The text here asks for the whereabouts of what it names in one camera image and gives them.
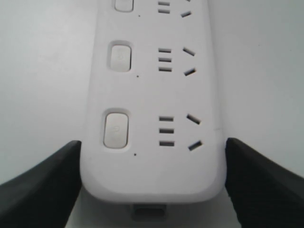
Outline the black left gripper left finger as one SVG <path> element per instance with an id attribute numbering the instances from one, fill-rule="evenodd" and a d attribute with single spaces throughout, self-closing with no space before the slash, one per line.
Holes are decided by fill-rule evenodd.
<path id="1" fill-rule="evenodd" d="M 0 186 L 2 228 L 64 228 L 81 190 L 80 141 Z"/>

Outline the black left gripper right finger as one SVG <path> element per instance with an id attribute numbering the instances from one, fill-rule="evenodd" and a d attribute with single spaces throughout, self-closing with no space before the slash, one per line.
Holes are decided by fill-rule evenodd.
<path id="1" fill-rule="evenodd" d="M 226 141 L 225 187 L 243 228 L 302 228 L 304 179 L 237 138 Z"/>

